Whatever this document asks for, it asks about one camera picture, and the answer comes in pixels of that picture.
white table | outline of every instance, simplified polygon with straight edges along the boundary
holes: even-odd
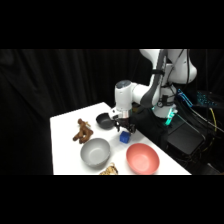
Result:
[[[115,163],[119,175],[135,175],[126,161],[126,151],[135,143],[147,144],[157,152],[160,158],[160,167],[155,175],[190,175],[183,167],[144,137],[139,131],[136,131],[131,136],[128,144],[124,144],[120,142],[119,137],[122,131],[127,131],[126,129],[121,128],[119,133],[115,127],[109,131],[102,130],[96,122],[96,117],[99,114],[109,112],[109,110],[110,107],[108,105],[100,103],[50,119],[55,175],[99,175],[111,162]],[[81,160],[80,150],[83,145],[80,145],[79,141],[73,141],[73,137],[79,132],[79,125],[77,123],[79,118],[83,121],[88,121],[91,125],[94,131],[91,139],[103,138],[111,146],[111,156],[108,162],[101,167],[90,168]]]

small object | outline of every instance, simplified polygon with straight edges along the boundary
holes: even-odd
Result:
[[[129,142],[129,139],[130,139],[130,134],[123,131],[120,135],[120,141],[127,144]]]
[[[109,167],[107,167],[106,171],[100,173],[100,176],[111,176],[118,175],[118,170],[115,167],[114,163],[111,163]]]
[[[83,144],[89,141],[93,131],[87,128],[86,126],[91,127],[88,122],[82,121],[82,119],[78,120],[78,124],[80,125],[79,133],[73,138],[73,141],[77,141],[79,139],[79,143]]]
[[[157,153],[148,145],[141,143],[130,146],[126,157],[130,168],[139,175],[152,175],[160,165]]]
[[[97,123],[102,129],[108,130],[114,127],[114,120],[111,120],[108,113],[100,114],[96,118]]]
[[[86,165],[98,167],[109,159],[110,145],[104,139],[92,139],[82,147],[80,155]]]

black curtain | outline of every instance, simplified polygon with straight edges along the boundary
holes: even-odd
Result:
[[[210,87],[219,94],[221,52],[213,49],[218,63],[210,68]],[[203,50],[193,58],[201,78]],[[138,49],[1,49],[0,173],[52,174],[49,118],[100,102],[112,107],[118,81],[148,85],[150,73]]]

red bowl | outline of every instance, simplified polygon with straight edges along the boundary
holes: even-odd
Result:
[[[130,146],[126,157],[130,168],[139,175],[152,175],[159,168],[159,156],[148,145],[138,143]]]

brown teddy bear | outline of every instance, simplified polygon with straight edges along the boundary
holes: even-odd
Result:
[[[73,141],[77,141],[79,139],[80,144],[84,144],[89,141],[93,131],[86,127],[86,125],[90,126],[88,122],[82,121],[82,119],[78,120],[78,124],[80,125],[79,133],[73,138]]]

